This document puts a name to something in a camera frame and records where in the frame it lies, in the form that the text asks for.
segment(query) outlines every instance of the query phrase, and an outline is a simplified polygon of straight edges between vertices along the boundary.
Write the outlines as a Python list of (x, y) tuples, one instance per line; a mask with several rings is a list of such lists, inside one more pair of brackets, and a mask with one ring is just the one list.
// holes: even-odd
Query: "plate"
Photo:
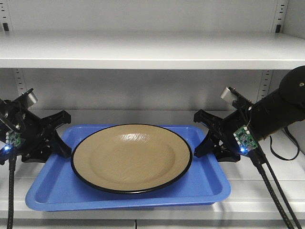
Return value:
[(71, 166), (85, 183), (113, 193), (142, 193), (165, 187), (186, 173), (188, 143), (154, 125), (128, 124), (95, 132), (74, 149)]

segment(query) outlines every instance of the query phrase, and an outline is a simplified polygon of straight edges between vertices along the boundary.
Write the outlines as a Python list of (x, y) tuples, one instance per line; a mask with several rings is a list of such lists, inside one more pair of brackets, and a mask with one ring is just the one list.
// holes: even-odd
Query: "tray rim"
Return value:
[[(65, 141), (71, 131), (74, 131), (77, 128), (83, 127), (94, 127), (94, 128), (106, 128), (106, 126), (112, 126), (113, 124), (83, 124), (83, 125), (74, 125), (66, 129), (64, 134), (62, 135), (62, 139)], [(204, 138), (203, 131), (193, 125), (157, 125), (163, 128), (191, 128), (196, 131), (200, 140)], [(215, 202), (222, 201), (226, 199), (231, 194), (231, 185), (226, 178), (222, 168), (218, 163), (210, 163), (211, 167), (215, 172), (215, 176), (221, 182), (221, 191), (214, 195), (207, 195), (207, 196), (192, 196), (192, 197), (172, 197), (170, 199), (175, 199), (175, 203), (169, 202), (168, 197), (162, 198), (139, 198), (136, 200), (141, 200), (141, 203), (134, 203), (134, 199), (119, 199), (119, 200), (101, 200), (101, 201), (88, 201), (88, 202), (77, 202), (77, 203), (45, 203), (39, 202), (36, 199), (36, 193), (41, 186), (42, 181), (44, 180), (47, 171), (49, 171), (53, 164), (56, 163), (57, 158), (60, 157), (57, 154), (52, 154), (46, 164), (41, 169), (40, 173), (38, 174), (37, 178), (34, 180), (32, 186), (30, 187), (25, 202), (26, 205), (38, 211), (70, 211), (70, 210), (92, 210), (92, 209), (116, 209), (116, 208), (134, 208), (134, 207), (157, 207), (157, 206), (186, 206), (186, 205), (211, 205)], [(209, 161), (215, 161), (216, 158), (214, 154), (208, 153), (206, 155)], [(117, 202), (118, 205), (115, 207), (113, 204), (109, 204)]]

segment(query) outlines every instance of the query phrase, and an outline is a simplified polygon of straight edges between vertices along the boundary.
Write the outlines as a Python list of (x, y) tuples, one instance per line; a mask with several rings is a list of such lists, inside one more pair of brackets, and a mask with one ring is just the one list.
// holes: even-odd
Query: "white shelf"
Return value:
[(293, 69), (305, 40), (273, 33), (10, 31), (1, 68)]
[[(34, 110), (39, 117), (54, 114), (52, 110)], [(194, 111), (68, 111), (72, 115), (72, 124), (177, 124), (203, 125), (192, 122)], [(231, 112), (214, 112), (220, 117)], [(261, 141), (275, 174), (296, 216), (305, 219), (305, 156), (295, 161), (285, 162), (275, 158), (269, 151), (269, 140)], [(278, 154), (291, 157), (296, 151), (293, 143), (281, 132), (274, 135), (274, 149)], [(25, 205), (25, 195), (38, 175), (43, 164), (23, 164), (17, 161), (15, 180), (16, 219), (205, 219), (205, 220), (280, 220), (278, 213), (260, 175), (251, 161), (243, 157), (238, 163), (220, 163), (229, 182), (232, 193), (221, 202), (206, 206), (154, 207), (132, 209), (107, 209), (64, 212), (41, 212), (29, 209)], [(0, 218), (7, 217), (8, 165), (0, 166)]]

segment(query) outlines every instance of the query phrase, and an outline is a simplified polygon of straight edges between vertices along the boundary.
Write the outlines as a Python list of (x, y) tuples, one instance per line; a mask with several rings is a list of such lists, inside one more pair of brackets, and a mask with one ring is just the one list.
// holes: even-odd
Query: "blue tray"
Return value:
[[(112, 125), (77, 125), (62, 138), (72, 149), (88, 135)], [(194, 126), (162, 125), (183, 137), (194, 151), (204, 138)], [(175, 183), (140, 194), (114, 194), (82, 182), (71, 168), (70, 158), (52, 154), (26, 195), (34, 210), (64, 211), (150, 206), (210, 205), (227, 198), (231, 186), (213, 154), (193, 158), (190, 169)]]

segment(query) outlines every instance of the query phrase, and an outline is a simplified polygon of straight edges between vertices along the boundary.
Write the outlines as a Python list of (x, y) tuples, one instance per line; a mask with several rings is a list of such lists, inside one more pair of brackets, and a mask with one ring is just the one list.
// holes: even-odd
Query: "black wire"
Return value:
[(280, 192), (280, 194), (281, 194), (281, 197), (283, 198), (283, 201), (284, 201), (284, 203), (285, 203), (285, 205), (286, 205), (286, 207), (287, 207), (287, 209), (288, 209), (288, 211), (289, 211), (289, 213), (290, 213), (292, 219), (293, 219), (294, 222), (295, 222), (295, 225), (297, 226), (298, 229), (302, 229), (302, 226), (301, 226), (299, 220), (296, 218), (295, 213), (294, 213), (294, 211), (292, 210), (292, 208), (291, 208), (291, 206), (290, 206), (290, 204), (289, 204), (289, 202), (288, 202), (288, 200), (287, 200), (287, 198), (286, 198), (286, 196), (285, 196), (285, 193), (284, 193), (284, 191), (282, 190), (282, 187), (281, 187), (280, 183), (278, 182), (278, 179), (277, 179), (277, 177), (276, 177), (276, 175), (275, 175), (273, 169), (271, 168), (271, 165), (270, 165), (270, 163), (269, 163), (269, 161), (268, 161), (268, 159), (266, 158), (265, 155), (264, 155), (264, 159), (265, 159), (266, 164), (267, 164), (267, 166), (268, 166), (268, 169), (269, 169), (269, 171), (270, 171), (270, 173), (271, 173), (271, 175), (272, 175), (272, 178), (273, 178), (274, 181), (275, 181), (275, 184), (276, 184), (276, 186), (277, 186), (277, 189), (279, 190), (279, 192)]
[(12, 147), (10, 149), (9, 158), (9, 210), (8, 210), (8, 223), (7, 229), (13, 228), (14, 219), (14, 179), (15, 179), (15, 169), (16, 169), (16, 159), (17, 159), (17, 148)]
[(276, 156), (277, 158), (279, 158), (279, 159), (281, 159), (281, 160), (283, 160), (283, 161), (292, 161), (292, 160), (295, 160), (295, 159), (297, 158), (297, 156), (299, 156), (299, 154), (300, 154), (300, 146), (299, 146), (299, 143), (297, 142), (297, 140), (295, 139), (295, 137), (293, 137), (293, 135), (289, 132), (287, 126), (284, 128), (284, 131), (285, 131), (285, 133), (287, 134), (287, 136), (290, 138), (290, 140), (293, 141), (293, 142), (295, 143), (296, 148), (297, 148), (296, 155), (295, 155), (293, 158), (290, 158), (290, 159), (278, 155), (278, 154), (273, 150), (273, 148), (272, 148), (272, 137), (271, 137), (271, 136), (270, 136), (270, 151), (271, 151), (271, 153), (272, 153), (274, 156)]
[(270, 181), (269, 181), (269, 179), (268, 179), (268, 177), (267, 177), (267, 175), (265, 173), (264, 168), (262, 167), (262, 165), (256, 166), (256, 168), (257, 168), (258, 172), (260, 173), (260, 175), (262, 176), (262, 178), (263, 178), (263, 180), (264, 180), (264, 182), (266, 184), (266, 187), (267, 187), (267, 189), (268, 189), (268, 191), (269, 191), (269, 193), (270, 193), (270, 195), (271, 195), (271, 197), (272, 197), (272, 199), (273, 199), (273, 201), (274, 201), (274, 203), (275, 203), (279, 213), (281, 214), (281, 216), (282, 216), (282, 218), (283, 218), (287, 228), (294, 229), (292, 223), (290, 222), (288, 216), (286, 215), (286, 213), (285, 213), (285, 211), (284, 211), (280, 201), (278, 200), (278, 198), (277, 198), (277, 196), (276, 196), (276, 194), (275, 194), (275, 192), (274, 192), (274, 190), (273, 190), (273, 188), (272, 188), (272, 186), (270, 184)]

